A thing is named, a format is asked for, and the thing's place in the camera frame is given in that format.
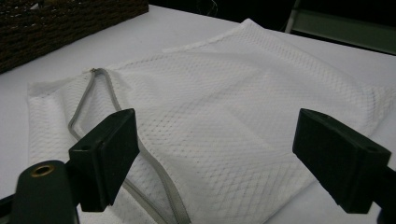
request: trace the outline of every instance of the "open zipper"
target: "open zipper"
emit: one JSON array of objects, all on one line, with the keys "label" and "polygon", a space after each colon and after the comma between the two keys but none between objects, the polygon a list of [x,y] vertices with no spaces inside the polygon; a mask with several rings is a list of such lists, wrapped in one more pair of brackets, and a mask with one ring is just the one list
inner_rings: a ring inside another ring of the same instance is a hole
[{"label": "open zipper", "polygon": [[[73,117],[70,119],[68,123],[69,132],[77,139],[81,139],[81,134],[77,133],[74,129],[74,124],[78,119],[78,115],[83,107],[88,93],[91,91],[94,79],[96,76],[103,75],[106,79],[106,85],[108,88],[108,92],[111,98],[111,102],[114,105],[116,111],[120,111],[121,107],[117,100],[116,94],[113,89],[113,85],[111,82],[110,75],[108,74],[106,69],[98,68],[91,70],[91,79],[87,85],[86,90],[84,91],[80,102],[78,103],[78,107],[76,108],[76,112]],[[184,206],[180,195],[178,194],[177,188],[172,181],[171,177],[168,173],[166,173],[163,166],[146,150],[143,146],[143,143],[138,138],[138,145],[140,149],[141,156],[144,157],[147,162],[154,168],[156,173],[161,179],[163,183],[163,187],[166,192],[166,197],[171,205],[173,214],[176,218],[177,224],[189,224],[191,223],[190,218],[188,216],[186,207]],[[136,199],[136,201],[146,210],[146,212],[157,222],[163,224],[170,224],[171,222],[165,218],[163,213],[159,211],[155,205],[141,192],[130,180],[125,179],[122,186]]]}]

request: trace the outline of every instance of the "white table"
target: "white table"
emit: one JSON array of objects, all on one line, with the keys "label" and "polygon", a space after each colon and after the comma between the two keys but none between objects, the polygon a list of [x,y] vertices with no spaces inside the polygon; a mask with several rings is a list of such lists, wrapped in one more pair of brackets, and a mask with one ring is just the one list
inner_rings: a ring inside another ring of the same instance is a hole
[{"label": "white table", "polygon": [[[201,41],[236,23],[150,6],[150,12],[83,38],[67,47],[0,75],[0,198],[12,194],[19,173],[28,166],[28,83],[73,77],[82,70],[141,58],[161,49]],[[396,57],[334,45],[295,35],[278,37],[320,58],[358,80],[396,87]],[[396,109],[373,139],[396,153]],[[396,167],[394,158],[389,165]],[[318,184],[308,187],[267,223],[375,223],[379,208],[369,216],[347,215]]]}]

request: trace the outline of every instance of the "table surface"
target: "table surface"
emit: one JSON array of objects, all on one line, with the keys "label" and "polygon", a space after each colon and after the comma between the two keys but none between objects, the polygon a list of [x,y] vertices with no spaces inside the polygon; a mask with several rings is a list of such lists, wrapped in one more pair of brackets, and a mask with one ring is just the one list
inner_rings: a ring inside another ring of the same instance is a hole
[{"label": "table surface", "polygon": [[[0,75],[0,198],[12,194],[18,175],[28,167],[29,83],[79,75],[82,70],[141,58],[162,49],[202,41],[237,23],[150,6],[150,12],[90,35],[44,57]],[[396,57],[271,31],[358,80],[396,87]],[[384,119],[372,139],[396,152],[396,109]],[[392,157],[389,166],[396,167]],[[375,223],[379,208],[368,216],[347,215],[314,183],[272,216],[267,223]]]}]

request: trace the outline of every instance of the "mesh laundry bag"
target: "mesh laundry bag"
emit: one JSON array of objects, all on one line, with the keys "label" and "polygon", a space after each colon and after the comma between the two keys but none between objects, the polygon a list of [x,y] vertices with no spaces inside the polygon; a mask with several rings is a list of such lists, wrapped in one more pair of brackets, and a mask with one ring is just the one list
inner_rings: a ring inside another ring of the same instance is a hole
[{"label": "mesh laundry bag", "polygon": [[394,95],[247,20],[205,42],[31,85],[30,162],[67,161],[104,117],[134,108],[142,152],[114,206],[80,213],[83,223],[263,223],[314,180],[291,152],[300,108],[369,135]]}]

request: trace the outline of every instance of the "white mesh fabric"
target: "white mesh fabric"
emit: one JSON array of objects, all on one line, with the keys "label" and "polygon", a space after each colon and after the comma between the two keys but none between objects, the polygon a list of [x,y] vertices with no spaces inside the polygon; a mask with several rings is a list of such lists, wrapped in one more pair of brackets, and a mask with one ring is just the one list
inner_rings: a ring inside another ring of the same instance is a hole
[{"label": "white mesh fabric", "polygon": [[[135,109],[138,134],[174,181],[192,223],[263,223],[313,181],[291,152],[300,108],[367,135],[394,97],[393,90],[361,84],[252,21],[206,42],[109,66],[108,72],[120,106]],[[74,143],[67,122],[86,77],[32,87],[31,162],[67,160]],[[114,109],[104,80],[97,83],[79,132]],[[136,159],[128,178],[171,216],[159,178],[144,159]],[[108,213],[122,213],[124,222],[149,221],[129,206]]]}]

